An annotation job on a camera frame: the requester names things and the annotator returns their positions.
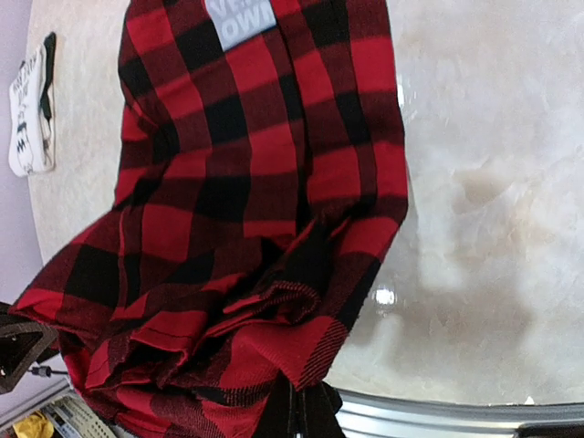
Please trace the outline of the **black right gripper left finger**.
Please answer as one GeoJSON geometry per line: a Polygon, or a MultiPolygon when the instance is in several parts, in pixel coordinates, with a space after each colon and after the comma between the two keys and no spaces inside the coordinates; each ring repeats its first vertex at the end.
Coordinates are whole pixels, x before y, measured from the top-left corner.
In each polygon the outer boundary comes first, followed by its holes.
{"type": "Polygon", "coordinates": [[[255,429],[255,438],[297,436],[297,393],[286,376],[278,376],[255,429]]]}

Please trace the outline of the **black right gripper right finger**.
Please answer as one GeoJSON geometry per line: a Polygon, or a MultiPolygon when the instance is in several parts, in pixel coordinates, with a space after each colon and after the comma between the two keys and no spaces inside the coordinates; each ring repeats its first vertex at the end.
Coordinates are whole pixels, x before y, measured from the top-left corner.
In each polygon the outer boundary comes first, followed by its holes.
{"type": "Polygon", "coordinates": [[[326,382],[300,394],[300,433],[307,438],[345,438],[336,418],[342,407],[339,393],[326,382]]]}

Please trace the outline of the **white and green t-shirt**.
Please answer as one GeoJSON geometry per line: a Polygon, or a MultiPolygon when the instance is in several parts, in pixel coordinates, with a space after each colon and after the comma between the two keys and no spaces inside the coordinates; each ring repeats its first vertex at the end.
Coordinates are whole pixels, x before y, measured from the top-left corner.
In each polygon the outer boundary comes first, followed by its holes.
{"type": "Polygon", "coordinates": [[[57,35],[50,33],[21,63],[8,89],[12,123],[8,162],[17,177],[55,168],[56,48],[57,35]]]}

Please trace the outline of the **red black plaid flannel shirt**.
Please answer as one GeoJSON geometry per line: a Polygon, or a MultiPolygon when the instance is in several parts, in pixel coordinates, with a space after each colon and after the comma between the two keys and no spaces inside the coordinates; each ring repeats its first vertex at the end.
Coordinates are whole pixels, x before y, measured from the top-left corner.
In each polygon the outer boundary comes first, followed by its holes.
{"type": "Polygon", "coordinates": [[[408,210],[383,1],[132,1],[109,212],[10,313],[138,437],[255,437],[325,377],[408,210]]]}

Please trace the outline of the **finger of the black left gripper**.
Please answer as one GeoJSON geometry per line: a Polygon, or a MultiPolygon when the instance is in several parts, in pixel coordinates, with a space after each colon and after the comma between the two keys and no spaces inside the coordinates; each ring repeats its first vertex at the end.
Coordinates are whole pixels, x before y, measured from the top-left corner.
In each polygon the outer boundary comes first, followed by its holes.
{"type": "Polygon", "coordinates": [[[1,315],[1,393],[11,392],[57,340],[52,328],[29,319],[1,315]]]}

